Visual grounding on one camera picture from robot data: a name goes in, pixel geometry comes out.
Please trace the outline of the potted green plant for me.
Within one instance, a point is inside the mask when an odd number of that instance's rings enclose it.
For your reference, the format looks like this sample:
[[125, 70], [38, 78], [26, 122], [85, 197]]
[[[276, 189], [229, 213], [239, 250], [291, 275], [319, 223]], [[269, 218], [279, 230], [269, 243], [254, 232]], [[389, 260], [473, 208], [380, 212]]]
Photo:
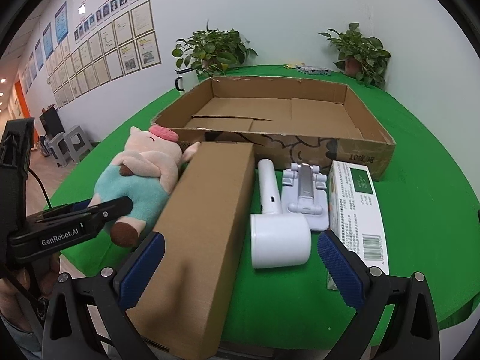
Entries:
[[172, 50], [177, 69], [192, 69], [200, 75], [223, 75], [230, 68], [237, 68], [258, 56], [255, 49], [235, 29], [209, 28], [194, 31], [186, 39], [176, 40]]
[[329, 28], [319, 35], [326, 38], [337, 50], [334, 65], [349, 77], [365, 86], [384, 89], [386, 71], [391, 53], [376, 37], [366, 37], [360, 31], [360, 24], [351, 22], [345, 32]]

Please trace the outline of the small items on table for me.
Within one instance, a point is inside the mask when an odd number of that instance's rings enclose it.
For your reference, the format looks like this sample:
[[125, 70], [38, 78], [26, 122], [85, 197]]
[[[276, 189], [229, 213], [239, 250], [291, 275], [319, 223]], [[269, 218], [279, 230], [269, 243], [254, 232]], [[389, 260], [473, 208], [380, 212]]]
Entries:
[[307, 66], [304, 63], [302, 64], [286, 63], [283, 65], [283, 67], [286, 69], [295, 70], [295, 71], [302, 72], [309, 75], [330, 76], [332, 74], [332, 71], [328, 68]]

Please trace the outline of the framed certificates on wall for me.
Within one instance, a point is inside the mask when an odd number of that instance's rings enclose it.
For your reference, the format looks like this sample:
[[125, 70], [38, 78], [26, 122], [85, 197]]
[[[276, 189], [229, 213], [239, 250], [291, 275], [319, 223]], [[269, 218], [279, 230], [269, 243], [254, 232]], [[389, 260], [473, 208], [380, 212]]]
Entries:
[[142, 69], [162, 63], [151, 2], [110, 0], [68, 37], [67, 5], [47, 25], [20, 72], [26, 94], [42, 72], [57, 107]]

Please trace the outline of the black cabinet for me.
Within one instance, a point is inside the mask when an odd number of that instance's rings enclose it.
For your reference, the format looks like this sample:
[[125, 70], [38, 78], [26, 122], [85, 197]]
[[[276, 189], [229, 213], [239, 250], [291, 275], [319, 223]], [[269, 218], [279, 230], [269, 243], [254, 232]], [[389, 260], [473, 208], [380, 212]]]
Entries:
[[47, 109], [43, 109], [39, 119], [41, 120], [46, 136], [49, 139], [53, 139], [59, 133], [65, 132], [58, 111], [53, 105], [49, 106]]

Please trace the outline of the right potted green plant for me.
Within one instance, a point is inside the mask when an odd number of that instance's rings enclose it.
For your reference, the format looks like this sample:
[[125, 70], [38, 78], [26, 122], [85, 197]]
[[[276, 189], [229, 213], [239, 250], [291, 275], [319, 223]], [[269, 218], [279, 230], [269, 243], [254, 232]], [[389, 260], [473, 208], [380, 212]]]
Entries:
[[360, 24], [351, 22], [345, 32], [329, 28], [319, 35], [326, 38], [337, 50], [334, 65], [349, 77], [365, 86], [384, 89], [386, 71], [391, 53], [376, 37], [366, 37], [360, 31]]

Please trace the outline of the white green product box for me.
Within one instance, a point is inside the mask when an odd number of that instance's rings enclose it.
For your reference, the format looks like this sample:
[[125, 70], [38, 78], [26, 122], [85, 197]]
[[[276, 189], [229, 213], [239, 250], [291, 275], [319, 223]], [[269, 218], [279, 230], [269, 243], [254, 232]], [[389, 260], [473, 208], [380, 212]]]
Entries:
[[367, 267], [390, 273], [383, 218], [368, 168], [332, 162], [328, 175], [329, 229]]

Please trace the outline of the white folding phone stand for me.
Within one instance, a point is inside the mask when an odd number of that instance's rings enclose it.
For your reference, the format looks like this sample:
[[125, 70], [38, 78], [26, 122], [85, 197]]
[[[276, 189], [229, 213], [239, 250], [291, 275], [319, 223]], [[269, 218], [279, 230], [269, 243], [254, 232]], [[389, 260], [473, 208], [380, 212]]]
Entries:
[[302, 214], [313, 232], [329, 228], [327, 175], [319, 166], [292, 163], [283, 171], [281, 205], [284, 213]]

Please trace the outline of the pig plush toy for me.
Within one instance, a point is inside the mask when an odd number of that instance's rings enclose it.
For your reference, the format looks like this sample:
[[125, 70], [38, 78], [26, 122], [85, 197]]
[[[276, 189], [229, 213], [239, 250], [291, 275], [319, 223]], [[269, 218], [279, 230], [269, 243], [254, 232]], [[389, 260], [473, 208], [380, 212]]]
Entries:
[[167, 127], [148, 130], [131, 127], [124, 150], [118, 153], [97, 179], [90, 205], [129, 197], [132, 210], [105, 225], [112, 242], [119, 247], [138, 245], [156, 224], [172, 195], [182, 165], [199, 150], [197, 141], [183, 150], [179, 136]]

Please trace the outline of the white enamel mug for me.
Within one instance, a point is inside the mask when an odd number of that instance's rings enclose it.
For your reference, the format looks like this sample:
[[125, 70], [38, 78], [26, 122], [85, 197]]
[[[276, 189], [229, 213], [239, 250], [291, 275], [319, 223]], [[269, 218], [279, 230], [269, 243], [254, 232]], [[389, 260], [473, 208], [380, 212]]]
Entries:
[[188, 67], [181, 70], [176, 70], [176, 79], [174, 86], [180, 94], [191, 91], [199, 84], [199, 77], [194, 68]]

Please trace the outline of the left potted green plant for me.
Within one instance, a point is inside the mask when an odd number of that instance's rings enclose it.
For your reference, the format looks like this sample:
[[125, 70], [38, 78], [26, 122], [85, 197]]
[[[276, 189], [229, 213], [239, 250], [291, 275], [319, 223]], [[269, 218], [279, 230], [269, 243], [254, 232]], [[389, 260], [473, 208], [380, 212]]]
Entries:
[[237, 68], [258, 56], [255, 49], [235, 29], [209, 28], [194, 31], [186, 39], [176, 40], [172, 50], [177, 69], [192, 69], [200, 75], [223, 75], [230, 68]]

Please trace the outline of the grey plastic stool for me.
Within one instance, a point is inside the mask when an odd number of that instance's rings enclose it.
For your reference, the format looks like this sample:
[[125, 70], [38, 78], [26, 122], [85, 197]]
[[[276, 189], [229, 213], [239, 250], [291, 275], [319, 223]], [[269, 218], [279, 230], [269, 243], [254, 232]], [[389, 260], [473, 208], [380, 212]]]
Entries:
[[58, 133], [53, 138], [46, 140], [46, 147], [58, 167], [66, 167], [72, 159], [64, 139], [64, 133]]
[[64, 133], [64, 141], [72, 160], [78, 164], [84, 155], [92, 151], [93, 147], [80, 125], [75, 125]]

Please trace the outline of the large open cardboard tray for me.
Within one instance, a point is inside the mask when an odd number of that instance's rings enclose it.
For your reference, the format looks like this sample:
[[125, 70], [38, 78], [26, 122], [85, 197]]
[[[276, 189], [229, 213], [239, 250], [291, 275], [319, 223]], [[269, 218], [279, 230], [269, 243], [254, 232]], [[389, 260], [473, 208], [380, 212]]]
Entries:
[[387, 169], [395, 140], [345, 84], [309, 78], [209, 78], [160, 111], [153, 124], [184, 145], [246, 142], [277, 170], [292, 163], [328, 170], [334, 161], [368, 167], [374, 180]]

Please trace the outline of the long brown cardboard box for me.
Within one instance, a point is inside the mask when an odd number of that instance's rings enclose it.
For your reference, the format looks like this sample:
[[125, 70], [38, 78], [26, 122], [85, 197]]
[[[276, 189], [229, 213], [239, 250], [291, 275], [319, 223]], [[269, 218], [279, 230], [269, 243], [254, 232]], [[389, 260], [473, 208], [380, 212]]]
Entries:
[[173, 356], [208, 359], [218, 350], [254, 179], [252, 144], [204, 142], [154, 226], [165, 255], [128, 316]]

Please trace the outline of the green tablecloth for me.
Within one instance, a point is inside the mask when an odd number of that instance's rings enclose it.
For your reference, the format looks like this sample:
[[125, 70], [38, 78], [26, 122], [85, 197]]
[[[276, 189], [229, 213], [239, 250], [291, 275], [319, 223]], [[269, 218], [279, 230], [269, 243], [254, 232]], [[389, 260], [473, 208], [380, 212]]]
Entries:
[[[465, 320], [479, 299], [479, 200], [451, 155], [436, 137], [387, 92], [335, 73], [308, 76], [280, 66], [240, 67], [216, 77], [293, 77], [349, 86], [390, 133], [393, 157], [373, 179], [388, 250], [391, 275], [425, 275], [442, 327]], [[171, 90], [107, 136], [82, 160], [52, 198], [56, 206], [93, 197], [95, 184], [120, 153], [130, 128], [147, 130], [160, 111], [182, 94]], [[327, 287], [327, 271], [316, 250], [304, 265], [254, 269], [250, 216], [260, 210], [255, 179], [247, 233], [239, 258], [220, 342], [286, 350], [327, 350], [334, 346], [354, 310]]]

